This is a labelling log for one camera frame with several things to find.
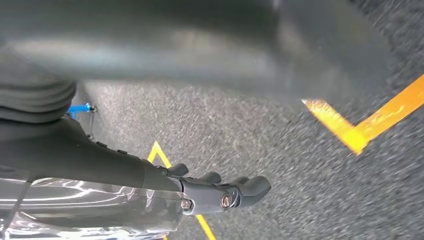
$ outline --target gray asphalt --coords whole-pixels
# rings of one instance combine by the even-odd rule
[[[424,3],[359,0],[396,62],[378,94],[331,104],[357,124],[424,73]],[[173,164],[224,181],[263,175],[260,204],[205,215],[217,239],[424,239],[424,107],[354,155],[300,101],[155,80],[87,82],[77,101],[98,106],[93,133],[147,158],[155,141]],[[88,116],[79,117],[88,129]],[[189,217],[174,239],[206,239]]]

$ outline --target yellow road marking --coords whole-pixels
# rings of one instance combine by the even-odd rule
[[[424,104],[424,75],[359,123],[356,128],[369,140],[376,138]]]
[[[424,75],[353,126],[324,100],[303,100],[311,113],[357,155],[368,143],[424,104]]]
[[[157,141],[154,142],[147,160],[153,163],[153,160],[155,160],[156,155],[160,157],[160,159],[162,160],[163,164],[165,165],[167,169],[172,166],[171,162],[165,155],[164,151],[162,151],[162,148]],[[196,215],[196,218],[201,228],[203,229],[204,233],[206,234],[207,238],[209,240],[216,240],[216,237],[214,233],[212,232],[211,228],[209,227],[209,224],[206,222],[205,218],[202,215]]]
[[[319,119],[332,133],[357,155],[367,146],[368,141],[346,121],[342,115],[323,100],[303,100],[311,113]]]

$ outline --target screw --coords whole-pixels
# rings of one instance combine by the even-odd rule
[[[230,208],[231,203],[232,203],[231,195],[228,194],[228,193],[224,194],[221,198],[221,208],[222,208],[222,210],[227,210],[228,208]]]
[[[183,208],[183,209],[189,209],[190,207],[191,207],[191,202],[189,201],[189,200],[182,200],[182,202],[181,202],[181,207]]]

